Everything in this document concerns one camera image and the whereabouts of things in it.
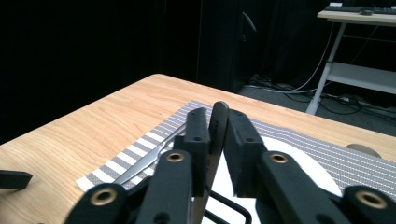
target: white desk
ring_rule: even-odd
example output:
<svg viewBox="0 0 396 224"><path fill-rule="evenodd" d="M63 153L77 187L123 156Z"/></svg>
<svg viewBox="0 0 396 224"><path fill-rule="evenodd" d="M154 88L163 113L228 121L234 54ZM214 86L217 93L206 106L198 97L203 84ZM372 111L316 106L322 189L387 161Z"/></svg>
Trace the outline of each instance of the white desk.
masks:
<svg viewBox="0 0 396 224"><path fill-rule="evenodd" d="M347 23L396 27L396 16L380 14L362 16L352 12L321 11L319 12L318 17L325 18L328 21L341 22L341 26L337 37L335 38L332 52L330 53L329 59L323 69L323 73L314 98L306 109L306 113L312 115L317 113L320 95L322 94L327 80L370 90L396 94L396 72L367 68L352 64L335 63L333 61L335 52L338 49Z"/></svg>

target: computer mouse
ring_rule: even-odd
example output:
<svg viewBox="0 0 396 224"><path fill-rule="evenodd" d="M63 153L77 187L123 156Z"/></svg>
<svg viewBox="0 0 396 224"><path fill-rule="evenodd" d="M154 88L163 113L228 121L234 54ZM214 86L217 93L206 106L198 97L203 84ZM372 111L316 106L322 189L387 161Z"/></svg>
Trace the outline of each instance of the computer mouse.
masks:
<svg viewBox="0 0 396 224"><path fill-rule="evenodd" d="M362 8L361 11L359 12L360 15L362 16L371 16L373 15L373 10L370 8Z"/></svg>

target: placemat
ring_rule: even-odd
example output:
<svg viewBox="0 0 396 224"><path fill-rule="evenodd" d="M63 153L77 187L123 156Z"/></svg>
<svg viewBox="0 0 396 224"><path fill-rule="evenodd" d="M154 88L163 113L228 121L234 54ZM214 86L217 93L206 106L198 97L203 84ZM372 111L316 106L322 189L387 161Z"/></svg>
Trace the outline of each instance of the placemat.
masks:
<svg viewBox="0 0 396 224"><path fill-rule="evenodd" d="M190 101L160 125L125 148L112 160L83 176L76 182L86 191L102 183L111 183L131 165L155 148L167 135L185 122L187 113L195 108L206 108L206 118L210 119L211 105ZM379 189L396 201L396 162L355 151L346 147L327 143L291 129L276 127L250 119L261 136L268 136L288 143L305 152L329 172L341 191L351 185L366 185ZM142 179L154 174L156 163L132 178L123 186L130 189Z"/></svg>

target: metal utensil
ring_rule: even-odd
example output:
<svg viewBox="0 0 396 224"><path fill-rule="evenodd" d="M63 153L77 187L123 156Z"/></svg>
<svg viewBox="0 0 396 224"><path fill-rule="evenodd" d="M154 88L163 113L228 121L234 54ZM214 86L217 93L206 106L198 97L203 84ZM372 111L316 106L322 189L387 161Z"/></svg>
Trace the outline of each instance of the metal utensil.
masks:
<svg viewBox="0 0 396 224"><path fill-rule="evenodd" d="M137 163L132 165L127 171L125 171L122 175L120 175L113 183L115 184L123 184L126 181L130 180L135 175L139 174L139 172L143 171L145 168L150 166L153 162L155 162L160 152L180 133L183 133L186 130L186 123L182 124L178 127L173 133L167 136L161 143L152 149L147 155L142 157Z"/></svg>

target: gray floor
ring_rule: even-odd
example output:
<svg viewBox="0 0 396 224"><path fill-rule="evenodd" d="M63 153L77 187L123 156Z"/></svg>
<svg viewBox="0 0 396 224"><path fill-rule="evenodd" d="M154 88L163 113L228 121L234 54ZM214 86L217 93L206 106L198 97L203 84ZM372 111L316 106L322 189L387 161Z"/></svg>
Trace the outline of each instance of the gray floor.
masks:
<svg viewBox="0 0 396 224"><path fill-rule="evenodd" d="M248 85L244 86L238 94L302 112L305 112L309 104L308 102L310 101L310 96L306 94L285 95L284 93L268 91L263 88L252 88ZM376 106L376 109L362 106L361 109L356 112L358 110L356 106L347 106L340 104L334 99L323 98L316 115L378 133L396 136L396 110L394 108L388 108L384 111L383 109L384 108L378 106Z"/></svg>

